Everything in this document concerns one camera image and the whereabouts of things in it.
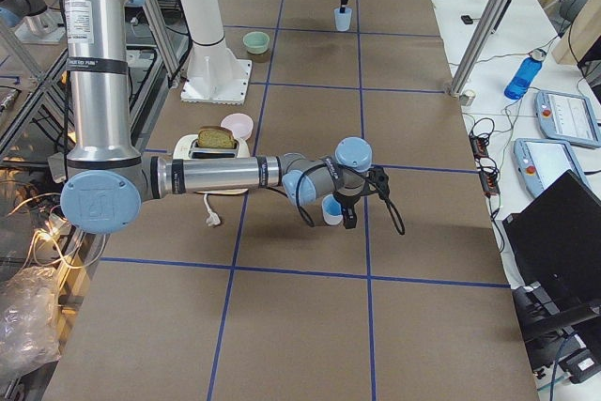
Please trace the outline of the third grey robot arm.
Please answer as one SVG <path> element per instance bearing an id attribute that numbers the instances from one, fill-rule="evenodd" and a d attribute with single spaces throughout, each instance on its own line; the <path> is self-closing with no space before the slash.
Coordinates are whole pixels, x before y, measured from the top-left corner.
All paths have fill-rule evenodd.
<path id="1" fill-rule="evenodd" d="M 65 35 L 62 16 L 44 0 L 1 0 L 1 21 L 26 44 L 58 44 Z"/>

